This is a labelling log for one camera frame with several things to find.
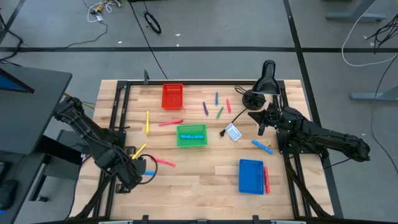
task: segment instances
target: monitor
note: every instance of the monitor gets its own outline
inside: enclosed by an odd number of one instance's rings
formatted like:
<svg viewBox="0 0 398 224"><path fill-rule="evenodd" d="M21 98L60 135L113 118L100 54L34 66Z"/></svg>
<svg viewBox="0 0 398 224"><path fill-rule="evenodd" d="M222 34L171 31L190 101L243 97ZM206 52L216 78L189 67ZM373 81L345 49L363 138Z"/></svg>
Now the monitor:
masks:
<svg viewBox="0 0 398 224"><path fill-rule="evenodd" d="M33 93L35 90L0 68L0 90Z"/></svg>

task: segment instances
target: white cable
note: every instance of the white cable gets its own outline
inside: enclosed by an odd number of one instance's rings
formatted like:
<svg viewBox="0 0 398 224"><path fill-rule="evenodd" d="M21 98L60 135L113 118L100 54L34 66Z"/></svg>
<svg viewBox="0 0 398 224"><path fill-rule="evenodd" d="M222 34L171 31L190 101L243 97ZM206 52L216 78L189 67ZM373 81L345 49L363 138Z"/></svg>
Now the white cable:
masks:
<svg viewBox="0 0 398 224"><path fill-rule="evenodd" d="M358 20L354 23L353 28L351 28L350 32L348 33L348 36L347 36L346 40L345 40L344 43L343 43L343 46L341 47L341 55L343 56L343 60L344 60L344 61L347 63L347 65L349 65L349 66L352 66L352 67L364 67L364 66L368 66L368 65L377 65L377 64L380 64L380 63L388 62L388 61L394 59L396 56L398 56L398 54L396 54L395 56L393 56L393 57L391 57L391 58L389 58L389 59L387 59L387 60L383 60L383 61L381 61L381 62L366 63L366 64L363 64L363 65L354 65L354 64L351 64L351 63L347 62L346 57L344 57L344 46L346 45L346 43L347 43L347 41L348 41L348 39L349 39L351 33L353 32L353 30L354 30L356 24L359 22L359 20L362 19L363 15L365 15L365 13L373 6L373 4L374 4L374 3L372 3L372 4L368 7L368 9L367 9L366 11L364 11L363 14L362 14L362 15L358 18Z"/></svg>
<svg viewBox="0 0 398 224"><path fill-rule="evenodd" d="M92 5L92 6L88 9L88 12L87 12L87 21L88 21L88 22L98 22L97 19L94 20L94 21L91 21L91 20L90 20L90 12L91 12L91 9L94 8L94 6L97 6L97 5L101 4L101 3L102 3L102 1L100 1L100 2L97 3L97 4Z"/></svg>
<svg viewBox="0 0 398 224"><path fill-rule="evenodd" d="M103 0L101 0L101 1L100 1L99 3L97 3L97 4L92 5L92 6L88 9L88 12L87 12L87 21L88 21L88 22L98 22L98 19L96 19L96 20L94 20L94 21L91 21L91 20L90 20L90 12L91 12L91 10L92 10L95 6L100 5L100 4L102 4L102 3L103 3ZM112 12L112 7L111 7L110 5L115 5L115 3L107 2L107 3L104 5L104 7L105 7L105 9L107 10L108 13L111 13L111 12Z"/></svg>

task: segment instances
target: green basket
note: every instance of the green basket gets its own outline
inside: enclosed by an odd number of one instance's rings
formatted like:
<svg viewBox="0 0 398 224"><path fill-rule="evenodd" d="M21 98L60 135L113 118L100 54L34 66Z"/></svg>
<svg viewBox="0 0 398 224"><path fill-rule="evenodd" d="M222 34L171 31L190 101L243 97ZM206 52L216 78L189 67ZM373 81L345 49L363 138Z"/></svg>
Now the green basket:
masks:
<svg viewBox="0 0 398 224"><path fill-rule="evenodd" d="M203 135L203 139L182 139L181 135ZM189 124L177 126L178 147L200 147L207 145L207 134L205 124Z"/></svg>

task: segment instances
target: green marker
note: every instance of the green marker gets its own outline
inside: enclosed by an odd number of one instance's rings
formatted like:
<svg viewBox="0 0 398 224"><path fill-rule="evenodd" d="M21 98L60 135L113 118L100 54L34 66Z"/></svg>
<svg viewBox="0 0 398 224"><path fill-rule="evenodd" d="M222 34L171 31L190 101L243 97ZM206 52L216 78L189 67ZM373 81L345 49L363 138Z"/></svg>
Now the green marker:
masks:
<svg viewBox="0 0 398 224"><path fill-rule="evenodd" d="M224 109L224 106L218 112L216 119L220 118L220 115L221 115L221 112L223 112L223 109Z"/></svg>

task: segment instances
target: plastic basket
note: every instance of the plastic basket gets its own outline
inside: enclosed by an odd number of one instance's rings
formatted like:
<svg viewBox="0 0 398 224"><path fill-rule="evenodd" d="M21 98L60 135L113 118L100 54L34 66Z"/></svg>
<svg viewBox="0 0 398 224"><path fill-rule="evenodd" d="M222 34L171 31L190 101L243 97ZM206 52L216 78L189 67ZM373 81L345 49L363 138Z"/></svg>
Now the plastic basket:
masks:
<svg viewBox="0 0 398 224"><path fill-rule="evenodd" d="M264 194L264 163L249 159L239 161L239 192Z"/></svg>
<svg viewBox="0 0 398 224"><path fill-rule="evenodd" d="M204 136L203 139L182 139L181 135ZM200 147L207 145L207 133L205 124L189 124L177 126L178 147Z"/></svg>
<svg viewBox="0 0 398 224"><path fill-rule="evenodd" d="M164 84L162 107L165 110L180 110L182 108L182 84Z"/></svg>

